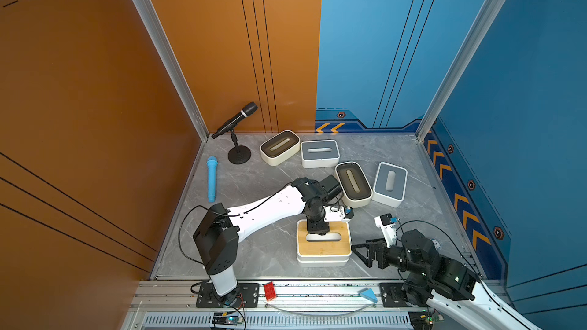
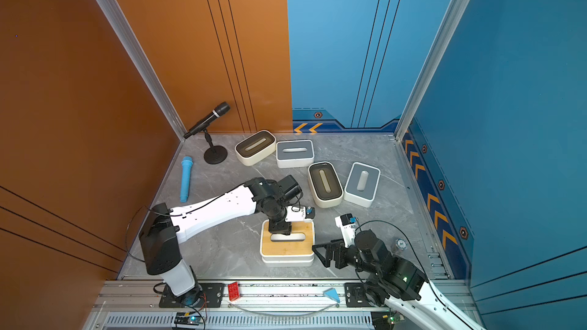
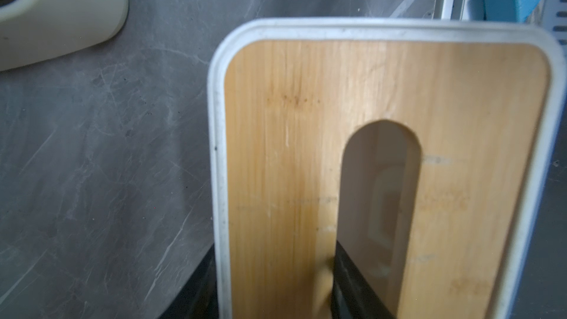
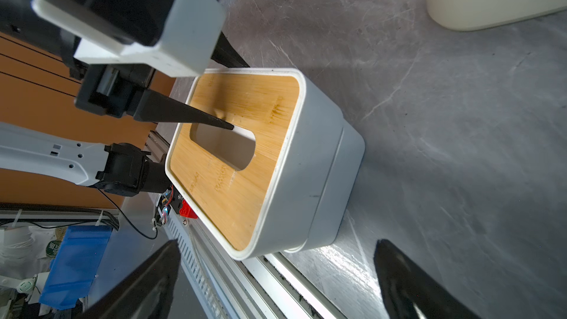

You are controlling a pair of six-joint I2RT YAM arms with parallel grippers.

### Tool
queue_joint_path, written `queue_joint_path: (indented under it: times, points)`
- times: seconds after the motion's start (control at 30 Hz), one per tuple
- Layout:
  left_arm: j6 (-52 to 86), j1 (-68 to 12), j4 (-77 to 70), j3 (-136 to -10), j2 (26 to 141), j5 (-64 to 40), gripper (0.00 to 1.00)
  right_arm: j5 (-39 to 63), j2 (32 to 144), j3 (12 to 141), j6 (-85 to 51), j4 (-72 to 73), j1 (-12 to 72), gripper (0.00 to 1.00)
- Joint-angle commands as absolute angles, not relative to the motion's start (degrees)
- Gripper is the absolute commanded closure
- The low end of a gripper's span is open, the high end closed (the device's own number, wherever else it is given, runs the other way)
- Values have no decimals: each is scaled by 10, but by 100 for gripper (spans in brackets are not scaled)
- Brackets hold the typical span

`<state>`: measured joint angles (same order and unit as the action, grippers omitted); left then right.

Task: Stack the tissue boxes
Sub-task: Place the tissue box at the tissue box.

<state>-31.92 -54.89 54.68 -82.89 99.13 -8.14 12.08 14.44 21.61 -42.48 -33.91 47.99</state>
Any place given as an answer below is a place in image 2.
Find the white box bamboo lid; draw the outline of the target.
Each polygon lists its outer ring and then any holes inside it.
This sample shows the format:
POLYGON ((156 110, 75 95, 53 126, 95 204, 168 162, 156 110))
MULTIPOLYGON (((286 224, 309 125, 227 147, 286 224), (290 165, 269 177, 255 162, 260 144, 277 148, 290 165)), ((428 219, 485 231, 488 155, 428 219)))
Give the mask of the white box bamboo lid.
POLYGON ((271 234, 269 220, 263 222, 259 253, 265 258, 295 258, 303 260, 314 257, 314 222, 293 222, 290 235, 271 234))

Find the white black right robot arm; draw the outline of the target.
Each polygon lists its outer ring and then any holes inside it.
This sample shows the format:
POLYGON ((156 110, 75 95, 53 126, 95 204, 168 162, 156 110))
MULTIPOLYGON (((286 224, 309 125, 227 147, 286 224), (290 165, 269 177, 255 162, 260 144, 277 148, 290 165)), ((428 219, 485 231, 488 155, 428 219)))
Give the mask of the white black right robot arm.
POLYGON ((352 266, 368 273, 362 283, 368 302, 399 312, 421 329, 483 328, 440 293, 417 265, 394 255, 371 230, 315 244, 312 250, 324 267, 334 263, 338 269, 352 266))

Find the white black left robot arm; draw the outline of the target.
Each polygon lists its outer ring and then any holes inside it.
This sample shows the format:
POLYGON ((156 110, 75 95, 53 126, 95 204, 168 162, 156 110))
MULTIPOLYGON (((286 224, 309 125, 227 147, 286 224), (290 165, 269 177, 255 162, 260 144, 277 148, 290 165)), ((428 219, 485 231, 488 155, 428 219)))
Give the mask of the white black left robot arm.
POLYGON ((169 209, 150 209, 138 234, 146 271, 159 276, 164 289, 179 301, 198 298, 201 286, 183 259, 180 245, 201 232, 243 216, 262 213, 272 234, 290 235, 295 222, 312 222, 316 210, 301 205, 304 195, 292 175, 282 180, 256 177, 217 197, 169 209))

